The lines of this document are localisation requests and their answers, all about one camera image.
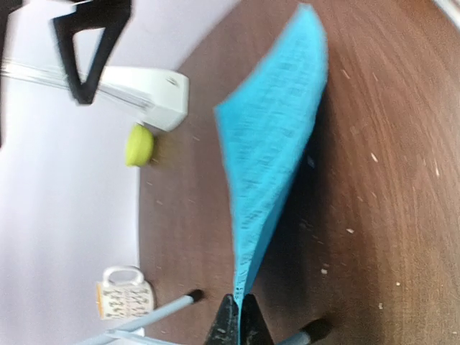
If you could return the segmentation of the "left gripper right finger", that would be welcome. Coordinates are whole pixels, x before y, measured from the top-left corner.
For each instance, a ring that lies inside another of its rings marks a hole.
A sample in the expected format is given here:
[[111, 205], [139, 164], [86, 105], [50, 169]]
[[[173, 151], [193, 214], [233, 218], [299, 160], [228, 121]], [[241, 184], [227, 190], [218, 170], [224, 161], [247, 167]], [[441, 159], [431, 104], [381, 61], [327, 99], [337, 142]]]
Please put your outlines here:
[[240, 344], [273, 345], [274, 342], [253, 294], [245, 296], [240, 319]]

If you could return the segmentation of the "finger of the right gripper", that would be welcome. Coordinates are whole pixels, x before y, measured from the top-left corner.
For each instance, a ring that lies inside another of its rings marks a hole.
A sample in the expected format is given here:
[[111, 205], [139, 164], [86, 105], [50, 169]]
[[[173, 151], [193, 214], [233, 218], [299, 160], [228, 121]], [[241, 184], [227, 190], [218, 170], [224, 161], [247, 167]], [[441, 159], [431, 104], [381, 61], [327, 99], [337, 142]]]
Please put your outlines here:
[[80, 105], [90, 105], [111, 54], [132, 16], [132, 2], [71, 1], [69, 14], [52, 25], [70, 93]]

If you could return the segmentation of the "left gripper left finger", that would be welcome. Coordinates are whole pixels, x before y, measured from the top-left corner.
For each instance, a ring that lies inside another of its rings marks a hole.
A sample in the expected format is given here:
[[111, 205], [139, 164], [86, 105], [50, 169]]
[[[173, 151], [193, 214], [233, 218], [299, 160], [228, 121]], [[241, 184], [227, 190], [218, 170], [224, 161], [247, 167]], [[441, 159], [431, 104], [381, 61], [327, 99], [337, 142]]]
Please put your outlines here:
[[234, 296], [226, 294], [218, 308], [204, 341], [205, 345], [238, 345], [239, 344], [239, 306]]

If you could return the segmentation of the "light blue music stand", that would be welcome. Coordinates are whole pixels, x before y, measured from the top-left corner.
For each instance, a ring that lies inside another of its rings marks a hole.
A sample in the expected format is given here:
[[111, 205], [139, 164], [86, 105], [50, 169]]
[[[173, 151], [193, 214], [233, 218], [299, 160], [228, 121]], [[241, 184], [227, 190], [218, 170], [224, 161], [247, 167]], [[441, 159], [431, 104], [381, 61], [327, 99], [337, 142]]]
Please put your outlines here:
[[[79, 343], [192, 344], [197, 342], [204, 344], [216, 316], [216, 314], [200, 316], [199, 313], [203, 310], [204, 304], [204, 292], [199, 289], [192, 290], [145, 316], [107, 329]], [[242, 304], [237, 304], [240, 310], [239, 327]]]

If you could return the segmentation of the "blue paper sheet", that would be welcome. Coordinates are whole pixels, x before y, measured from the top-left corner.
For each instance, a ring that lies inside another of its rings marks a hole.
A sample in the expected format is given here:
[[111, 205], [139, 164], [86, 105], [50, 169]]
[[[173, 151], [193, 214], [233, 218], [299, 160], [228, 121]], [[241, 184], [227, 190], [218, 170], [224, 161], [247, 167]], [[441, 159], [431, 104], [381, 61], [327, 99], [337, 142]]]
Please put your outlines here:
[[313, 131], [327, 75], [326, 33], [313, 7], [301, 4], [252, 74], [215, 109], [237, 303], [252, 289]]

